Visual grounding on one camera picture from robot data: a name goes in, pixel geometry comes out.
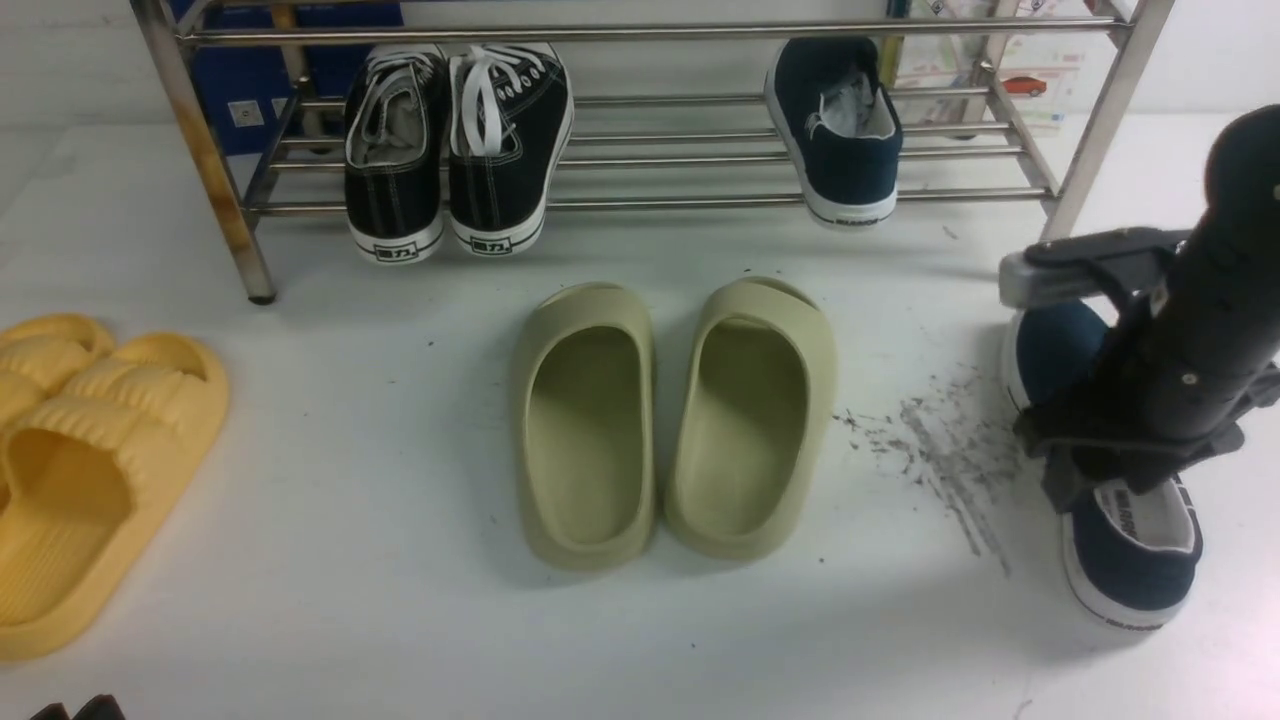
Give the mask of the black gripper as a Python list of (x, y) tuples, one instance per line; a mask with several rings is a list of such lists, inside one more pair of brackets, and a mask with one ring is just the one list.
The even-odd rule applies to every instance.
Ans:
[(1238, 451), (1238, 420), (1277, 369), (1277, 108), (1236, 118), (1204, 169), (1204, 213), (1188, 231), (1135, 227), (1030, 246), (1117, 311), (1084, 299), (1019, 302), (1012, 425), (1044, 460), (1041, 488), (1070, 512), (1120, 480), (1144, 495), (1197, 464)]

